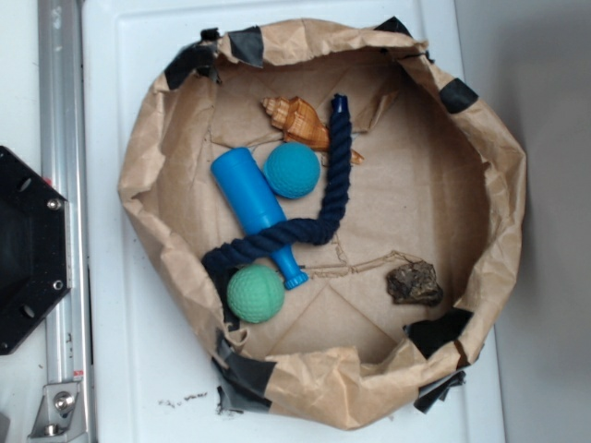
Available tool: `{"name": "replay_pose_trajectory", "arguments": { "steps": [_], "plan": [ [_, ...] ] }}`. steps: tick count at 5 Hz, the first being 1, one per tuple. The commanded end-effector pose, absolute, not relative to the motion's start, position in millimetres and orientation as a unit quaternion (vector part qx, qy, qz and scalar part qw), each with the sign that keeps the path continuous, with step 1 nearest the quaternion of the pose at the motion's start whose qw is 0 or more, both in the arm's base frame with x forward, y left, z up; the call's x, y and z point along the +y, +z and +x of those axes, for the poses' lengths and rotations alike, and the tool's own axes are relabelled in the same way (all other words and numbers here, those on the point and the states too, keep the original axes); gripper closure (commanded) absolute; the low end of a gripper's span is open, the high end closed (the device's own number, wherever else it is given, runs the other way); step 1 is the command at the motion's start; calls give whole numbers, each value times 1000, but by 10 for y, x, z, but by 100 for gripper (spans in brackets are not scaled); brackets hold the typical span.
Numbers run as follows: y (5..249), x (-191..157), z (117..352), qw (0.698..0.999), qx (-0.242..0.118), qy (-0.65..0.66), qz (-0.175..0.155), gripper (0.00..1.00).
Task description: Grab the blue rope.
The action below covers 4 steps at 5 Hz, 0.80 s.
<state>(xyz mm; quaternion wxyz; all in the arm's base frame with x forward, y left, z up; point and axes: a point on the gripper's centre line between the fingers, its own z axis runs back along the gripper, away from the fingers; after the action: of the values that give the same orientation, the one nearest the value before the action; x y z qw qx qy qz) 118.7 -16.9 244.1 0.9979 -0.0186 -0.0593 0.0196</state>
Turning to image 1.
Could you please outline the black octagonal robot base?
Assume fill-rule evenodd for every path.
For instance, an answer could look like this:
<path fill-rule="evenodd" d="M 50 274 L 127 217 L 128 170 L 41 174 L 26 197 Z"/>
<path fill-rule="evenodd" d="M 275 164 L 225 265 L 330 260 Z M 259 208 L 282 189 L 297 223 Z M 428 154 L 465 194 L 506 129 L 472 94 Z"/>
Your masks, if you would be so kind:
<path fill-rule="evenodd" d="M 69 291 L 67 200 L 1 148 L 1 354 L 13 353 Z"/>

